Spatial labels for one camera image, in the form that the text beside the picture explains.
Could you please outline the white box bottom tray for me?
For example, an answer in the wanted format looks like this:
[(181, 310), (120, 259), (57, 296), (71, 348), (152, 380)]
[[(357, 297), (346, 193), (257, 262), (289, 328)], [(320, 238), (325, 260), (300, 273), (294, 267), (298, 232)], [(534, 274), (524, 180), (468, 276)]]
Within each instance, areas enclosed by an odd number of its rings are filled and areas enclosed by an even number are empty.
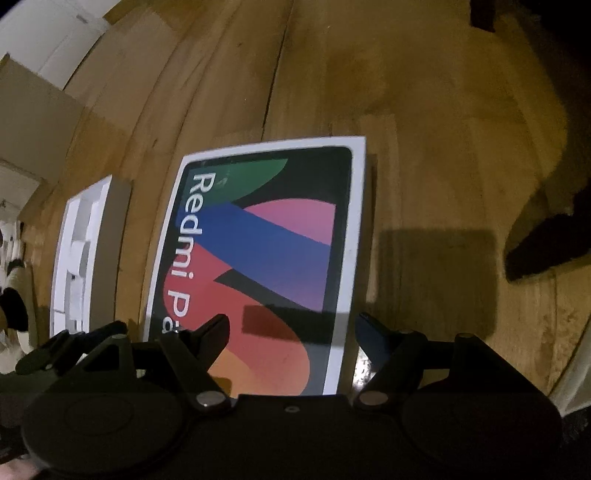
[(115, 319), (131, 184), (109, 175), (67, 200), (52, 277), (50, 335), (89, 333)]

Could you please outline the Redmi Pad box lid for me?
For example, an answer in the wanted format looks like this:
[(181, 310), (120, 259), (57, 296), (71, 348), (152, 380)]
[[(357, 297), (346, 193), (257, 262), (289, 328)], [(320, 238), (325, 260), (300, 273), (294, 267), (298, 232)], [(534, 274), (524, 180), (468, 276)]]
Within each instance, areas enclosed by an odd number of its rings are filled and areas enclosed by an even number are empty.
[(144, 339), (223, 314), (229, 340), (212, 373), (232, 395), (338, 392), (366, 173), (362, 136), (183, 157), (156, 247)]

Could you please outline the white sneakers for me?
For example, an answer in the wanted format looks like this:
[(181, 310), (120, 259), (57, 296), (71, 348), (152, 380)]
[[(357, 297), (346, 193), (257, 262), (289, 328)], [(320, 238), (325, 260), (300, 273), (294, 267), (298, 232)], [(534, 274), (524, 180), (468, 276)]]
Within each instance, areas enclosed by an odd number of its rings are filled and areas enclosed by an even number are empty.
[(1, 374), (13, 372), (35, 344), (30, 269), (24, 261), (23, 223), (1, 222)]

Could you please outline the brown cardboard box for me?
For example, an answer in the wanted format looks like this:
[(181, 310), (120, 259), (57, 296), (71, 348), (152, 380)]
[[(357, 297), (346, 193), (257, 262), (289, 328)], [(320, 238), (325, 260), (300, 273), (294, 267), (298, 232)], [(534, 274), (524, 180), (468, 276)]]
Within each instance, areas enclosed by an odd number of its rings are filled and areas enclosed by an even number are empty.
[(0, 109), (1, 162), (56, 184), (83, 105), (6, 54)]

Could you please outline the white cabinet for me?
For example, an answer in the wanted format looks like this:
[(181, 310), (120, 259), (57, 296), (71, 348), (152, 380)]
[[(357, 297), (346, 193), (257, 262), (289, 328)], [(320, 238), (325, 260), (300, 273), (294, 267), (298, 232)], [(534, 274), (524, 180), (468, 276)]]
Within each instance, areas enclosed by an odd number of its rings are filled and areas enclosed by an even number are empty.
[(78, 1), (20, 1), (1, 18), (1, 55), (62, 89), (109, 28)]

